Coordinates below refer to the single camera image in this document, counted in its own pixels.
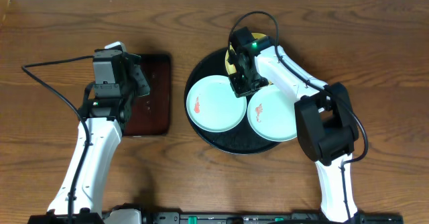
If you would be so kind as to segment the yellow plate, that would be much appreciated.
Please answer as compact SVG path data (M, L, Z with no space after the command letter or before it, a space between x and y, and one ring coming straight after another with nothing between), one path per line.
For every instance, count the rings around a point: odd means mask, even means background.
M255 58L257 56L259 56L261 54L261 52L267 48L270 48L271 46L273 46L274 41L270 36L266 36L265 34L259 34L259 33L252 33L253 37L255 38L255 41L242 46L242 47L246 47L249 48L255 55ZM235 68L234 66L230 65L228 63L228 49L231 49L231 44L228 41L228 46L227 46L227 55L225 56L225 68L227 70L227 74L229 75L229 73L234 73L235 72Z

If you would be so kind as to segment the green yellow sponge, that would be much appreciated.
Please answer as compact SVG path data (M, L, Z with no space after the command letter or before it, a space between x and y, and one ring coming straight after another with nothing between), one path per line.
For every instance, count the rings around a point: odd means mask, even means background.
M147 77L143 73L141 66L135 64L132 70L132 77L137 83L136 96L144 97L150 94L150 86Z

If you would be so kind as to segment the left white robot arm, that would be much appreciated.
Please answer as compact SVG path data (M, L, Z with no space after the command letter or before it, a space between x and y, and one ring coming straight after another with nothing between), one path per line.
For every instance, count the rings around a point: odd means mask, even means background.
M150 87L141 71L140 56L121 42L95 50L95 79L85 90L78 117L78 137L66 176L43 215L30 223L105 223L102 200L113 154L131 119L133 102L148 95Z

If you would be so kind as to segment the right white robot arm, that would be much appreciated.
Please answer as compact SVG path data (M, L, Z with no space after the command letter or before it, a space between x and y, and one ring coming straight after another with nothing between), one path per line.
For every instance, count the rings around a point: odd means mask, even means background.
M357 207L349 164L363 130L347 89L307 73L269 36L233 34L228 55L235 69L229 78L237 97L255 95L273 84L292 100L298 142L318 171L322 213L330 221L350 221Z

